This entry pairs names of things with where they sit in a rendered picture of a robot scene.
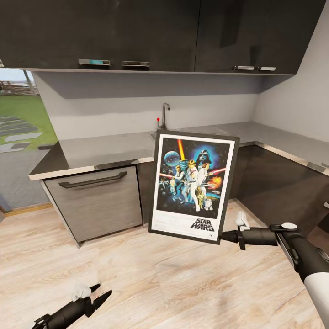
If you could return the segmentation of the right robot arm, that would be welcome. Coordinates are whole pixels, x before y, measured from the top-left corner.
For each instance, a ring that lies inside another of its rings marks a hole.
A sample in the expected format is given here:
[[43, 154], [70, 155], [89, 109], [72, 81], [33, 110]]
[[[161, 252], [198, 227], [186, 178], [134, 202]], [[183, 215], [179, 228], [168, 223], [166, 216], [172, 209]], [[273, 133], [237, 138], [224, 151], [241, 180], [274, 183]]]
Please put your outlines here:
[[223, 232], [219, 239], [245, 245], [280, 245], [293, 269], [300, 275], [318, 313], [329, 329], [329, 257], [313, 246], [303, 231], [293, 223], [270, 225], [270, 228], [250, 227], [246, 214], [236, 215], [238, 230]]

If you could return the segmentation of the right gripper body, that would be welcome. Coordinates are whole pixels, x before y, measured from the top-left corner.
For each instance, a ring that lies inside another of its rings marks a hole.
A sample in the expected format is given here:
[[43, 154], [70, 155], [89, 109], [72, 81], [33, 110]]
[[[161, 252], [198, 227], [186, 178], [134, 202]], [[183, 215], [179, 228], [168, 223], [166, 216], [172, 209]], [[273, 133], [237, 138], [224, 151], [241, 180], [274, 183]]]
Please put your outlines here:
[[238, 226], [238, 240], [242, 250], [245, 250], [246, 244], [265, 245], [260, 227], [251, 227], [251, 229], [241, 231], [240, 226]]

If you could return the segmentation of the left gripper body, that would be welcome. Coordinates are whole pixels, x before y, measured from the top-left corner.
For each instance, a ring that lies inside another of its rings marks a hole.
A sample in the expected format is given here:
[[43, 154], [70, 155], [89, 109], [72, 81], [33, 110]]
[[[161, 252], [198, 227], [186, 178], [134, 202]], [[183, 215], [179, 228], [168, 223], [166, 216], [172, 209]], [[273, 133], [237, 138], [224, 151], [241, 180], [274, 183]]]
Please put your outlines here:
[[71, 301], [69, 304], [61, 308], [64, 316], [64, 329], [80, 319], [83, 315], [90, 317], [93, 314], [92, 300], [88, 296]]

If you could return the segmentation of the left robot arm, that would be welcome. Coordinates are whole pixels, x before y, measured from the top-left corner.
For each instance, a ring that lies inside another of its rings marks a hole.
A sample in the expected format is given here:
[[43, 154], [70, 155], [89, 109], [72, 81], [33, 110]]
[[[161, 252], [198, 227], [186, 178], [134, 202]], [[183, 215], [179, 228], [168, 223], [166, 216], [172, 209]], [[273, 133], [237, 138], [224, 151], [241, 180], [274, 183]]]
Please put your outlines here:
[[83, 315], [90, 317], [112, 294], [111, 291], [106, 292], [92, 303], [89, 296], [99, 287], [100, 284], [90, 288], [83, 284], [75, 284], [71, 295], [72, 301], [69, 304], [53, 315], [47, 314], [22, 329], [67, 329]]

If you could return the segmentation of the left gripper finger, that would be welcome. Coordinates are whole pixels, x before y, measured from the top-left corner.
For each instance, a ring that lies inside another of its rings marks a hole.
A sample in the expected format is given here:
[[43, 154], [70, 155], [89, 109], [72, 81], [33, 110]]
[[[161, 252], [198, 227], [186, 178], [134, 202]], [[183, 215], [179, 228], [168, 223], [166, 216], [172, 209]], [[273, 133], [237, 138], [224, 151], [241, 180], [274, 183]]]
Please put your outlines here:
[[100, 284], [97, 284], [97, 285], [95, 285], [95, 286], [93, 286], [93, 287], [90, 287], [90, 289], [91, 289], [91, 293], [93, 293], [97, 288], [99, 288], [100, 287]]
[[95, 310], [97, 310], [104, 302], [105, 300], [112, 294], [112, 292], [106, 292], [105, 294], [103, 294], [102, 296], [96, 298], [94, 300], [94, 302], [92, 303], [92, 309], [93, 309], [93, 313], [95, 312]]

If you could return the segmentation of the poster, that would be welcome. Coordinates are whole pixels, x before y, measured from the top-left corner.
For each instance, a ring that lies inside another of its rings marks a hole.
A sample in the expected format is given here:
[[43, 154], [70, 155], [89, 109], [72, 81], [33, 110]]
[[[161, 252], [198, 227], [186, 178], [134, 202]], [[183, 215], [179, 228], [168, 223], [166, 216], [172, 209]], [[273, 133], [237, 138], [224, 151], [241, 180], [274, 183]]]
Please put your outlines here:
[[220, 245], [240, 140], [156, 130], [149, 233]]

